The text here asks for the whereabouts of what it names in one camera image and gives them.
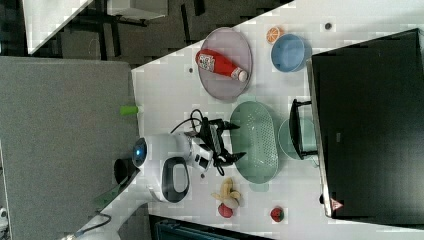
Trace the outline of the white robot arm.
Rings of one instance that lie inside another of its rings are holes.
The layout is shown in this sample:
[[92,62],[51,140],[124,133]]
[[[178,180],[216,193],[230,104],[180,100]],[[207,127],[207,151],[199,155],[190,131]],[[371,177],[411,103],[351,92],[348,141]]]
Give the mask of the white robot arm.
[[189,132],[144,136],[133,148],[135,173],[126,187],[82,228],[60,240],[121,240],[118,231],[130,216],[149,202],[178,203],[188,194],[193,167],[219,172],[244,154],[225,149],[222,133],[237,126],[222,119],[200,120]]

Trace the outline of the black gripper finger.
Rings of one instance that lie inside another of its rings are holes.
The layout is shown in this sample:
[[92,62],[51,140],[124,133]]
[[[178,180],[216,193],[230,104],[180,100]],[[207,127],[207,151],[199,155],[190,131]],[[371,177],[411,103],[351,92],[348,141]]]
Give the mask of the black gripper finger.
[[233,129],[239,129],[239,126],[233,123],[230,123],[228,121],[223,122],[223,129],[224,130],[233,130]]
[[226,157],[227,163],[235,163],[245,155],[245,152],[230,153]]

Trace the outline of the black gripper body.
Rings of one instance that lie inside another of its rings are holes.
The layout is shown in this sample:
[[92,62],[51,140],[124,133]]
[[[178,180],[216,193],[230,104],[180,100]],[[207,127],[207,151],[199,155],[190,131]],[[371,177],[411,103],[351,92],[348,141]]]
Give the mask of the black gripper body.
[[222,133],[230,129],[230,123],[222,119],[209,120],[203,117],[197,136],[213,151],[215,166],[229,166],[229,152],[225,149]]

